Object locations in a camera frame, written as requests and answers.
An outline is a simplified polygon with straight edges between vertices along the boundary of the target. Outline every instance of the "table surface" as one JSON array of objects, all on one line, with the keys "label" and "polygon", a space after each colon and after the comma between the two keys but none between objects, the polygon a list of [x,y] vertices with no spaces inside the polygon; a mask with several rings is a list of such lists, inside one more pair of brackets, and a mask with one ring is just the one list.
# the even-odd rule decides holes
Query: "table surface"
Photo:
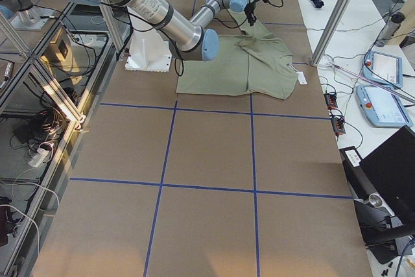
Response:
[{"label": "table surface", "polygon": [[[204,0],[168,1],[190,18]],[[285,4],[257,16],[307,78],[286,101],[177,95],[174,70],[119,63],[33,276],[372,275],[300,7]]]},{"label": "table surface", "polygon": [[[314,50],[322,35],[323,29],[332,13],[337,0],[323,0],[324,6],[322,9],[316,9],[310,0],[298,0],[302,10],[305,26],[307,27],[307,35],[311,45],[311,49]],[[372,43],[377,38],[379,32],[385,25],[382,15],[386,12],[379,13],[373,4],[372,0],[351,0],[338,27],[337,31],[333,35],[330,44],[326,49],[326,54],[332,57],[342,56],[346,58],[352,58],[358,54],[366,54]],[[382,48],[374,47],[373,51],[380,51],[382,53],[392,54],[402,57],[403,72],[408,75],[414,75],[414,70],[403,54],[401,48],[396,45],[386,45]],[[354,73],[359,73],[362,68],[363,55],[358,55],[354,59],[348,60],[343,58],[336,58],[335,63],[349,69]],[[329,83],[336,88],[337,91],[343,91],[350,93],[350,87],[341,85],[340,83],[353,86],[355,79],[348,74],[342,73],[336,70],[336,77],[334,76],[334,70],[332,67],[327,67],[326,57],[323,57],[318,66],[318,74],[320,75],[320,81],[322,84]],[[403,90],[415,94],[415,80],[404,78]],[[364,158],[380,144],[386,141],[397,128],[375,128],[366,119],[366,116],[362,112],[360,103],[358,102],[356,94],[352,95],[339,94],[337,97],[338,108],[346,116],[346,121],[357,127],[363,135],[363,143],[358,149],[359,154]],[[407,101],[402,100],[403,104],[410,104]],[[412,120],[415,120],[415,111],[411,108],[407,110]],[[357,146],[361,140],[359,133],[352,129],[349,125],[346,125],[346,134],[341,135],[338,139],[338,147],[344,148],[349,146]],[[383,269],[390,269],[387,265],[380,265],[374,258],[371,252],[368,252],[370,264],[374,276],[378,276],[382,273]],[[390,269],[390,273],[395,274],[393,266]],[[399,273],[400,276],[405,276],[403,270]]]}]

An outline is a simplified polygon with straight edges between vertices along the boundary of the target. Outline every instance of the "white table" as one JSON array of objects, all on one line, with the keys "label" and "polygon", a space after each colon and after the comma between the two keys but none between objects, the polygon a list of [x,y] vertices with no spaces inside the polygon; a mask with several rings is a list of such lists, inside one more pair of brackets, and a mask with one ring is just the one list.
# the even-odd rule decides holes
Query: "white table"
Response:
[{"label": "white table", "polygon": [[[323,33],[323,31],[320,29],[325,27],[337,0],[323,0],[325,5],[321,9],[315,8],[310,0],[298,1],[300,3],[305,26],[307,27],[307,35],[310,41],[310,46],[314,51]],[[375,21],[378,22],[360,30],[353,30],[348,32],[336,31],[330,41],[328,48],[326,49],[326,54],[332,57],[343,56],[346,58],[351,58],[357,54],[365,54],[385,25],[384,21],[381,19],[381,14],[377,11],[372,0],[351,0],[342,17],[341,22],[337,27],[337,30],[359,29],[362,26],[369,25]],[[409,75],[414,75],[414,70],[411,68],[408,60],[405,58],[405,55],[399,46],[386,45],[382,48],[374,47],[373,51],[381,51],[402,57],[403,72]],[[345,67],[346,69],[349,69],[355,73],[358,73],[361,70],[362,61],[363,56],[358,56],[351,60],[342,58],[335,59],[336,64]],[[321,83],[326,83],[327,79],[328,83],[334,86],[338,92],[345,91],[349,93],[351,89],[335,82],[333,68],[324,66],[325,64],[327,64],[326,58],[322,59],[318,66],[319,75],[321,77],[325,77],[321,78]],[[355,79],[352,76],[342,73],[339,70],[336,70],[336,80],[350,86],[354,85],[355,83]],[[333,91],[333,89],[330,87],[327,87],[327,90]],[[415,95],[415,79],[404,78],[403,90]],[[380,144],[382,144],[382,142],[388,139],[398,129],[373,127],[362,112],[355,92],[350,98],[350,102],[346,111],[346,103],[349,98],[349,95],[338,94],[338,109],[343,114],[346,114],[346,121],[348,123],[352,124],[361,131],[363,135],[363,143],[359,148],[359,153],[364,158],[374,149],[376,149]],[[407,111],[411,119],[415,121],[415,107],[408,108]],[[359,145],[361,140],[360,134],[348,125],[345,125],[345,129],[346,134],[341,135],[338,139],[338,147],[341,149],[352,145]],[[368,257],[374,276],[380,276],[384,269],[389,269],[387,265],[379,264],[371,252],[368,252]],[[398,260],[399,259],[394,260],[394,266],[389,269],[389,276],[394,276]],[[399,276],[406,276],[402,268],[399,271]]]}]

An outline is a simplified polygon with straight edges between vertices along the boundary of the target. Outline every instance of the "computer monitor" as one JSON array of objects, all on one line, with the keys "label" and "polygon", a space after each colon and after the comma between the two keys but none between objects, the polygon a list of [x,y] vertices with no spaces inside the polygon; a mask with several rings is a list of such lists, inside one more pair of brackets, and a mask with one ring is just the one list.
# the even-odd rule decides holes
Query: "computer monitor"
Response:
[{"label": "computer monitor", "polygon": [[415,223],[415,133],[403,126],[360,163],[403,224]]}]

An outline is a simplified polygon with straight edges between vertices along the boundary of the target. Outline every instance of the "device screen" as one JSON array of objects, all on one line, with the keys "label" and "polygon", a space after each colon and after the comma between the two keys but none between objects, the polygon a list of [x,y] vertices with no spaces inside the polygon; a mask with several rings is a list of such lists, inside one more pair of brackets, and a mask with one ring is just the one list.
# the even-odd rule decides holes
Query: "device screen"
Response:
[{"label": "device screen", "polygon": [[379,53],[373,55],[373,72],[393,84],[397,83],[398,59]]},{"label": "device screen", "polygon": [[392,94],[376,87],[366,87],[365,90],[381,123],[406,122],[406,119]]}]

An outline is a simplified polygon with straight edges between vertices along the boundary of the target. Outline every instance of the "olive green garment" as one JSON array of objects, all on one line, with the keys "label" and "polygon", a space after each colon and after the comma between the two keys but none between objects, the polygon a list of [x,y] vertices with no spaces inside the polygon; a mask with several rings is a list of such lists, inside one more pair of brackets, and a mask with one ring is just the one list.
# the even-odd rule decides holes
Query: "olive green garment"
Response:
[{"label": "olive green garment", "polygon": [[[237,23],[244,14],[229,10]],[[219,53],[209,62],[184,62],[177,93],[242,95],[261,92],[286,99],[294,90],[297,74],[291,67],[292,54],[259,21],[243,23],[244,35],[220,35]]]}]

